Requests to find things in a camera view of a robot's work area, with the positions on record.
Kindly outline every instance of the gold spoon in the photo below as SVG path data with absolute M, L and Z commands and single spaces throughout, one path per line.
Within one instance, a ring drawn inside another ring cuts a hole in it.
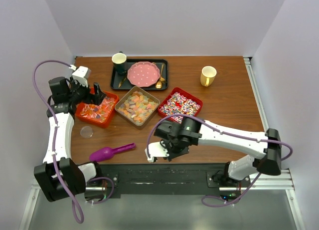
M 161 89 L 161 86 L 162 86 L 162 83 L 161 83 L 161 79 L 162 79 L 161 73 L 163 72 L 163 67 L 164 67 L 164 64 L 161 64 L 161 70 L 160 70 L 160 75 L 159 75 L 160 77 L 159 77 L 158 82 L 156 83 L 156 86 L 155 86 L 156 89 Z

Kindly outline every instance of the gray floor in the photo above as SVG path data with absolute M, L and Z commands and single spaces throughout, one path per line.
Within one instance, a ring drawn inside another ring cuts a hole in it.
M 71 200 L 50 203 L 39 194 L 30 230 L 295 230 L 283 190 L 251 190 L 234 207 L 208 208 L 201 196 L 123 195 L 94 205 L 78 195 L 85 220 L 73 218 Z M 221 202 L 207 200 L 209 203 Z

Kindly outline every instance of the black tray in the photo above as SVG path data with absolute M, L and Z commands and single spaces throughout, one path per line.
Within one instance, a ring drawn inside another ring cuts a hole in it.
M 168 87 L 168 62 L 165 59 L 127 59 L 128 67 L 131 68 L 133 64 L 140 61 L 148 61 L 151 63 L 155 63 L 156 66 L 161 70 L 161 65 L 164 64 L 163 72 L 161 76 L 167 81 L 167 83 L 163 83 L 161 89 L 156 89 L 155 85 L 153 84 L 150 87 L 143 87 L 144 90 L 165 90 Z M 130 90 L 133 88 L 134 85 L 130 83 L 128 79 L 124 81 L 124 83 L 119 88 L 119 83 L 125 77 L 125 75 L 119 75 L 115 69 L 113 68 L 112 78 L 111 78 L 111 88 L 115 90 Z

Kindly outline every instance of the purple scoop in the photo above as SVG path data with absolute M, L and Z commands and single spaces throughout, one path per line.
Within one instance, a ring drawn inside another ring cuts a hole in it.
M 118 148 L 110 148 L 110 147 L 104 147 L 90 155 L 90 161 L 96 161 L 101 162 L 107 159 L 111 159 L 114 157 L 115 154 L 125 152 L 127 150 L 134 149 L 136 147 L 135 143 L 131 143 L 128 145 L 124 145 Z

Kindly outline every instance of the scalloped plate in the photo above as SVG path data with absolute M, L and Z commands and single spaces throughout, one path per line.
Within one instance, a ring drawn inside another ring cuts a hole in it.
M 150 62 L 137 62 L 128 70 L 128 80 L 137 87 L 149 87 L 160 78 L 160 69 Z

